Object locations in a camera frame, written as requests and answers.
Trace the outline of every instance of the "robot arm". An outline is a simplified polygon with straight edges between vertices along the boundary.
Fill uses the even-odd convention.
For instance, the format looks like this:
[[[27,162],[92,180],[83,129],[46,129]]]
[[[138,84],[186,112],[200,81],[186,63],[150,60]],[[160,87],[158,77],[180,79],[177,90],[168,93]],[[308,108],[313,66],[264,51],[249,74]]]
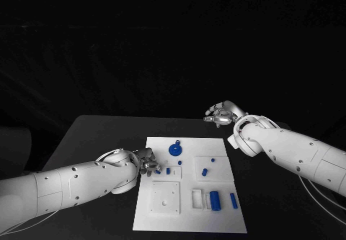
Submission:
[[[151,148],[134,152],[117,149],[102,157],[0,181],[0,233],[109,192],[127,192],[135,186],[138,173],[150,176],[151,171],[161,169]]]
[[[279,126],[264,116],[248,115],[230,102],[218,103],[206,111],[206,122],[216,126],[235,122],[228,138],[235,149],[251,157],[265,152],[271,161],[346,197],[346,152],[313,137]]]

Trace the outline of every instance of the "blue object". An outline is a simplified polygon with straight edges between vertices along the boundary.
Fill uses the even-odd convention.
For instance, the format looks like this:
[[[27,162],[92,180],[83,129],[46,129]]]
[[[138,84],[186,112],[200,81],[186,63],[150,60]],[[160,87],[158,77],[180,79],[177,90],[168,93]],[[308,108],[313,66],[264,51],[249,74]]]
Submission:
[[[206,176],[207,175],[207,169],[203,169],[202,175]]]
[[[232,208],[236,209],[238,208],[238,205],[236,205],[236,197],[235,197],[235,194],[230,193],[230,200],[232,200]]]
[[[183,149],[180,147],[180,141],[179,140],[176,140],[174,144],[170,145],[167,151],[168,151],[170,155],[173,155],[173,156],[179,156],[180,155]]]
[[[213,211],[219,211],[222,209],[219,192],[218,191],[210,191],[209,196],[210,196],[210,209]]]

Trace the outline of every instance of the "dark background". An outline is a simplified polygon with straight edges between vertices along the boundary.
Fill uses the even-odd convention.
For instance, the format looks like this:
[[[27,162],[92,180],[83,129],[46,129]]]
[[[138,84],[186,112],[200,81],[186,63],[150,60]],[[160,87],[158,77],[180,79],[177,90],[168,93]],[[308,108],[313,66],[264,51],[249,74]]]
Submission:
[[[343,1],[11,1],[0,125],[39,171],[79,115],[202,119],[230,100],[346,149]]]

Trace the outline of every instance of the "blue cap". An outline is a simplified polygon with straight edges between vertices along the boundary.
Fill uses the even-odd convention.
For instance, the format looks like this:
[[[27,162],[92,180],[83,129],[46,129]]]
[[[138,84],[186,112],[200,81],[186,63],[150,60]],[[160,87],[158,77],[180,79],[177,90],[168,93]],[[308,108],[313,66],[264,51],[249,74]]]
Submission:
[[[180,141],[179,140],[176,140],[174,144],[170,145],[167,151],[168,151],[170,155],[173,155],[173,156],[180,155],[183,150],[181,150],[181,147],[180,147]]]

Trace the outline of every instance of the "black table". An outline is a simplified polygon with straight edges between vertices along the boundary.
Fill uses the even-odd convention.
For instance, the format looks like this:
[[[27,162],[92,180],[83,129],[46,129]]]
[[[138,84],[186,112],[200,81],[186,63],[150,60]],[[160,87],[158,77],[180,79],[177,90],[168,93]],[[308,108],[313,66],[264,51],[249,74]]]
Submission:
[[[109,193],[62,209],[39,225],[3,239],[344,239],[346,226],[313,201],[297,175],[277,166],[264,153],[248,157],[232,148],[226,140],[232,130],[233,125],[216,128],[215,123],[202,119],[82,115],[66,132],[43,171],[94,161],[117,148],[128,151],[144,148],[147,137],[222,138],[248,234],[132,231],[138,181],[128,192],[119,195]],[[337,208],[330,204],[326,206],[346,219]],[[17,229],[30,226],[49,214],[32,219]]]

